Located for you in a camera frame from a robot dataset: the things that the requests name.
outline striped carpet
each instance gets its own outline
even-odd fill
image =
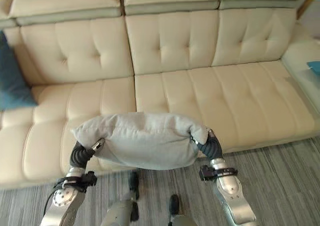
[[[225,156],[239,170],[244,194],[264,226],[320,225],[320,137],[232,153]],[[134,226],[168,224],[168,199],[177,193],[181,211],[199,226],[227,225],[210,182],[193,166],[170,171],[140,171],[140,220]],[[88,189],[75,225],[99,226],[107,208],[127,192],[128,172],[98,178]],[[51,185],[0,191],[0,226],[39,225]]]

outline seam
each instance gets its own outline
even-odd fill
[[[96,43],[96,41],[95,41],[94,31],[92,30],[92,23],[93,23],[93,21],[90,20],[90,21],[89,21],[89,31],[90,31],[90,33],[91,33],[91,38],[92,38],[92,43],[93,43],[93,46],[94,46],[94,50],[95,50],[95,52],[99,55],[100,67],[103,69],[103,67],[102,67],[102,59],[101,59],[101,55],[102,55],[102,54],[100,53],[100,51],[99,51],[99,49],[98,49],[98,46],[97,46],[97,43]]]
[[[204,123],[204,122],[205,122],[205,121],[204,121],[204,115],[203,115],[203,113],[202,113],[202,111],[201,111],[201,107],[200,107],[200,104],[199,104],[199,102],[198,102],[198,97],[197,97],[197,94],[196,94],[196,90],[195,90],[195,88],[194,88],[194,80],[192,79],[189,70],[187,70],[186,73],[187,73],[187,75],[188,75],[188,77],[189,77],[189,79],[190,79],[190,82],[191,82],[192,92],[193,92],[193,95],[194,95],[194,98],[195,98],[196,106],[198,107],[198,110],[199,110],[199,112],[200,112],[201,120],[202,120],[202,122]]]
[[[288,108],[288,111],[290,112],[293,121],[294,121],[294,130],[295,130],[295,134],[294,136],[297,136],[297,130],[298,130],[298,123],[297,123],[297,119],[295,117],[294,112],[292,111],[292,108],[289,106],[288,101],[285,99],[285,97],[280,93],[279,88],[277,86],[277,84],[275,83],[272,75],[270,75],[269,71],[265,68],[265,66],[261,65],[261,67],[263,68],[263,70],[266,72],[266,74],[268,75],[268,77],[271,79],[271,81],[273,82],[273,86],[275,87],[277,93],[279,94],[279,96],[281,97],[281,99],[284,101],[284,104],[286,105],[286,107]]]
[[[217,78],[217,81],[219,82],[219,85],[221,87],[221,91],[222,91],[222,97],[225,101],[225,104],[227,106],[227,108],[229,109],[231,115],[232,115],[232,120],[233,120],[233,123],[234,123],[234,127],[235,127],[235,130],[236,130],[236,138],[237,138],[237,143],[239,143],[239,140],[240,140],[240,136],[239,136],[239,127],[237,125],[237,122],[236,122],[236,119],[235,119],[235,114],[234,112],[231,110],[231,106],[228,102],[228,100],[226,99],[226,95],[225,95],[225,90],[224,90],[224,87],[223,87],[223,84],[222,84],[222,81],[221,79],[219,78],[218,76],[218,73],[216,73],[214,70],[212,70],[212,73],[215,75],[215,77]]]
[[[167,87],[166,87],[166,84],[165,84],[164,74],[163,73],[161,73],[161,80],[162,80],[163,93],[164,93],[164,97],[165,97],[165,100],[166,100],[166,107],[168,109],[168,112],[171,112],[170,105],[169,105],[169,100],[168,100],[168,96],[167,96]]]
[[[25,139],[24,139],[23,152],[22,152],[22,161],[21,161],[22,176],[27,180],[28,180],[28,178],[27,178],[27,174],[25,172],[24,164],[25,164],[25,157],[26,157],[27,142],[28,142],[29,137],[30,137],[30,132],[34,127],[34,121],[35,121],[35,107],[32,109],[32,125],[30,126],[30,128],[28,130],[28,133],[26,134]]]
[[[131,51],[131,42],[130,42],[130,37],[129,37],[129,29],[128,29],[128,24],[127,24],[127,18],[123,18],[123,23],[124,23],[124,31],[125,31],[125,35],[126,35],[126,42],[128,45],[128,53],[129,53],[129,57],[130,57],[130,76],[134,76],[136,74],[135,72],[135,67],[134,67],[134,59],[132,57],[132,51]]]
[[[211,65],[209,65],[209,67],[213,66],[214,61],[215,61],[215,57],[216,57],[216,53],[217,53],[217,47],[218,47],[218,40],[219,40],[219,32],[220,32],[220,12],[219,10],[215,10],[216,13],[218,14],[217,17],[213,16],[214,18],[217,18],[217,27],[216,27],[216,39],[213,41],[213,55],[212,55],[212,61],[211,61]]]
[[[160,71],[163,72],[163,66],[162,66],[162,44],[161,44],[161,32],[160,32],[160,16],[161,15],[156,15],[157,21],[158,21],[158,35],[159,35],[159,52],[160,52]]]
[[[99,108],[99,114],[100,115],[102,115],[102,102],[103,102],[103,96],[104,96],[104,94],[105,94],[105,83],[106,83],[106,81],[105,80],[103,80],[103,81],[101,81],[102,82],[102,84],[101,84],[101,92],[100,92],[100,108]]]
[[[188,39],[188,46],[187,46],[187,53],[188,53],[188,65],[187,65],[187,69],[190,69],[190,66],[191,66],[191,57],[190,57],[190,46],[191,46],[191,33],[192,33],[192,14],[193,12],[190,12],[188,13],[188,16],[189,16],[189,29],[190,29],[190,32],[189,32],[189,39]]]
[[[41,78],[42,80],[42,84],[46,84],[47,81],[45,80],[45,77],[44,75],[40,72],[38,66],[36,65],[34,59],[32,58],[32,56],[30,55],[30,52],[25,44],[25,37],[24,37],[24,34],[23,34],[23,28],[20,29],[20,35],[21,35],[21,39],[22,39],[22,42],[23,42],[23,45],[24,45],[24,48],[25,48],[25,52],[27,53],[30,61],[32,62],[32,67],[34,68],[34,70],[37,72],[37,74],[39,75],[39,77]]]
[[[68,118],[67,118],[67,113],[68,113],[68,109],[69,109],[69,104],[70,104],[70,98],[71,98],[71,94],[72,94],[72,91],[74,90],[74,88],[76,87],[76,84],[73,84],[73,86],[70,88],[70,92],[69,92],[69,95],[68,95],[68,98],[66,100],[66,107],[65,107],[65,122],[64,122],[64,125],[63,125],[63,129],[62,129],[62,134],[61,134],[61,140],[60,140],[60,170],[62,172],[62,174],[64,175],[64,170],[62,168],[62,144],[63,144],[63,139],[64,139],[64,133],[65,133],[65,130],[66,130],[66,125],[68,123]]]
[[[275,26],[275,24],[274,24],[274,13],[272,13],[272,16],[271,16],[271,18],[272,18],[272,21],[271,21],[271,23],[272,23],[272,25],[271,25],[271,29],[270,29],[270,32],[268,32],[268,36],[267,36],[267,42],[266,42],[266,49],[265,49],[265,52],[264,52],[264,54],[259,58],[259,60],[258,61],[263,61],[264,60],[264,58],[266,58],[266,55],[267,55],[267,50],[268,50],[268,48],[269,48],[269,45],[270,45],[270,43],[269,43],[269,38],[270,38],[270,36],[271,36],[271,33],[272,33],[272,31],[274,30],[274,26]]]
[[[103,102],[103,96],[104,96],[104,92],[105,92],[105,85],[106,81],[101,81],[101,93],[100,93],[100,109],[99,109],[99,114],[102,115],[102,102]],[[100,159],[97,158],[97,161],[98,161],[98,165],[100,167],[101,170],[103,170],[102,166],[101,166],[101,163],[100,163]]]
[[[241,37],[241,43],[240,43],[240,51],[239,51],[239,55],[238,55],[238,58],[237,58],[237,64],[240,64],[240,56],[241,56],[241,53],[242,53],[242,50],[243,50],[243,44],[244,44],[244,40],[245,40],[245,37],[247,35],[247,32],[248,32],[248,27],[249,27],[249,16],[248,16],[248,12],[245,10],[245,17],[246,17],[246,27],[245,27],[245,31],[244,31],[244,34],[243,36]]]
[[[243,78],[245,79],[246,83],[248,84],[248,87],[249,87],[249,90],[250,90],[251,95],[254,95],[253,90],[252,90],[252,87],[251,87],[251,83],[249,82],[246,74],[243,72],[243,70],[242,70],[241,67],[239,67],[239,71],[240,71],[240,73],[243,75]],[[270,126],[269,126],[268,121],[267,121],[266,113],[265,113],[265,111],[263,110],[263,108],[262,108],[260,102],[257,100],[257,98],[256,98],[256,97],[253,97],[253,99],[254,99],[255,103],[258,105],[259,109],[261,110],[261,112],[262,112],[262,114],[263,114],[264,120],[265,120],[265,122],[266,122],[266,128],[267,128],[267,130],[268,130],[267,138],[268,138],[268,140],[269,140],[269,139],[270,139]]]
[[[61,46],[61,43],[59,41],[59,37],[58,37],[58,33],[57,33],[57,24],[56,23],[54,24],[54,34],[55,34],[55,38],[56,38],[56,43],[58,44],[59,49],[60,49],[60,53],[63,56],[62,62],[66,63],[66,67],[67,67],[68,71],[70,71],[69,63],[68,63],[68,56],[66,55],[66,53],[64,53],[62,51],[62,46]]]

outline blue pillow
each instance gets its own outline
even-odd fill
[[[0,111],[36,105],[14,52],[9,47],[5,34],[0,31]]]
[[[307,64],[314,73],[320,74],[320,61],[307,62]]]

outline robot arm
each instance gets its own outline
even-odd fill
[[[254,212],[244,197],[242,185],[237,178],[238,171],[226,164],[221,145],[213,131],[209,130],[205,145],[194,142],[211,160],[210,166],[201,167],[200,178],[214,182],[214,193],[226,212],[230,226],[259,226]]]
[[[88,186],[94,186],[97,178],[94,172],[85,174],[87,162],[104,145],[100,139],[91,149],[86,149],[78,142],[70,157],[70,170],[66,177],[60,178],[54,186],[53,198],[49,209],[43,212],[40,226],[72,226],[77,210],[85,199]]]

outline cable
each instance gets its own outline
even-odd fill
[[[53,190],[53,191],[50,193],[50,195],[48,196],[48,198],[47,198],[47,200],[46,200],[46,202],[45,202],[45,205],[44,205],[43,215],[45,215],[45,214],[46,214],[47,206],[48,206],[49,200],[50,200],[51,196],[55,193],[55,191],[56,191],[56,189],[55,189],[55,190]]]

